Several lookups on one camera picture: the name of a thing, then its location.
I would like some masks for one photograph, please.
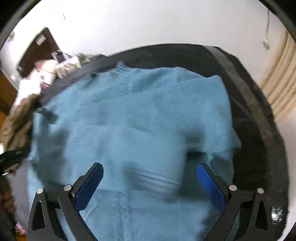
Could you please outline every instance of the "hanging cord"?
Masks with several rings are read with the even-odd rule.
[[[267,10],[267,26],[266,26],[266,40],[264,40],[263,46],[264,48],[266,48],[267,50],[269,50],[269,41],[268,41],[268,30],[269,30],[269,10]]]

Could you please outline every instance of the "silver bolt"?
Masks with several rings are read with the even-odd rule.
[[[37,190],[37,194],[41,194],[41,193],[43,193],[43,188],[39,188],[39,189]]]
[[[257,189],[257,192],[260,193],[260,194],[263,194],[264,193],[264,190],[262,188],[258,188]]]
[[[236,191],[236,190],[237,190],[237,187],[236,187],[235,185],[230,185],[230,186],[229,186],[229,189],[230,189],[231,191]]]
[[[71,190],[72,186],[71,185],[66,185],[64,186],[64,191],[69,191]]]

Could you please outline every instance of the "beige curtain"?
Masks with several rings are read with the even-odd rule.
[[[276,122],[296,106],[296,44],[286,30],[260,85],[273,110]]]

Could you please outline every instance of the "blue gripper pad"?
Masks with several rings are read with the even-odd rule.
[[[102,164],[95,163],[85,175],[77,179],[73,185],[72,191],[76,211],[81,211],[86,208],[96,188],[100,184],[103,175],[104,169]]]
[[[207,166],[207,164],[198,165],[197,178],[200,184],[203,186],[205,192],[209,196],[215,209],[223,213],[226,209],[225,196],[217,183],[214,181],[215,174]]]

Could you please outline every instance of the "blue fabric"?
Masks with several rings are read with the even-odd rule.
[[[38,188],[73,184],[100,162],[104,177],[80,212],[98,240],[202,240],[218,219],[196,167],[206,162],[232,181],[240,141],[219,76],[118,63],[61,92],[33,121],[30,203]],[[201,154],[186,161],[188,152]]]

